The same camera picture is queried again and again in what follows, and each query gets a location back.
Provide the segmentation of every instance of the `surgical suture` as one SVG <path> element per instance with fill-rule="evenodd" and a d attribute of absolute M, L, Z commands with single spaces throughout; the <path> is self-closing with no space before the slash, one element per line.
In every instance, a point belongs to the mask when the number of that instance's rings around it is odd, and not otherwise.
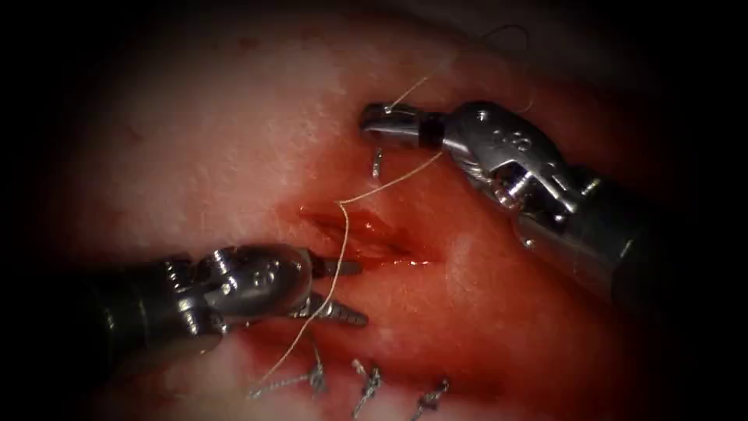
<path fill-rule="evenodd" d="M 450 382 L 447 379 L 442 379 L 442 382 L 439 384 L 439 386 L 434 391 L 430 391 L 429 393 L 421 396 L 418 399 L 418 409 L 415 411 L 415 414 L 411 418 L 411 421 L 416 421 L 417 419 L 421 418 L 421 416 L 423 415 L 423 412 L 425 412 L 426 409 L 430 409 L 432 411 L 438 410 L 439 399 L 449 389 L 450 389 Z"/>
<path fill-rule="evenodd" d="M 304 381 L 309 382 L 309 386 L 312 387 L 314 397 L 327 391 L 327 384 L 325 381 L 325 372 L 324 372 L 324 367 L 322 365 L 322 360 L 319 357 L 319 351 L 317 350 L 317 347 L 314 344 L 312 344 L 312 347 L 314 348 L 314 357 L 315 357 L 316 362 L 315 362 L 315 365 L 312 367 L 312 369 L 309 370 L 309 372 L 304 373 L 298 377 L 293 377 L 291 379 L 286 379 L 286 380 L 279 380 L 277 382 L 268 384 L 267 386 L 261 389 L 250 392 L 249 397 L 253 399 L 257 399 L 262 394 L 267 393 L 269 391 L 274 391 L 274 390 L 277 390 L 277 389 L 280 389 L 286 386 L 291 386 L 292 384 L 297 384 L 297 383 L 301 383 Z"/>
<path fill-rule="evenodd" d="M 375 179 L 379 178 L 379 175 L 382 174 L 382 158 L 384 156 L 384 151 L 381 147 L 377 147 L 374 151 L 374 159 L 372 161 L 372 177 Z"/>
<path fill-rule="evenodd" d="M 367 374 L 366 369 L 364 369 L 364 366 L 357 359 L 354 359 L 351 362 L 351 365 L 356 370 L 356 373 L 366 379 L 366 383 L 361 390 L 361 399 L 358 400 L 358 404 L 353 409 L 353 413 L 351 414 L 353 419 L 356 419 L 358 418 L 358 414 L 360 413 L 361 408 L 364 406 L 364 404 L 369 399 L 373 398 L 377 389 L 382 386 L 382 371 L 378 366 L 372 365 L 372 372 Z"/>

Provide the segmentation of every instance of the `blood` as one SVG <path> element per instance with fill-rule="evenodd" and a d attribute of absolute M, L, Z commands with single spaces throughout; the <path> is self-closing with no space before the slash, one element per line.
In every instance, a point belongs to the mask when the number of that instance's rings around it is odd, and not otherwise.
<path fill-rule="evenodd" d="M 299 215 L 342 246 L 345 217 L 337 206 L 333 210 L 328 205 L 304 206 Z M 403 264 L 427 266 L 444 261 L 437 249 L 412 238 L 403 228 L 388 225 L 369 210 L 348 212 L 348 218 L 349 247 L 344 256 L 357 260 L 365 269 Z"/>

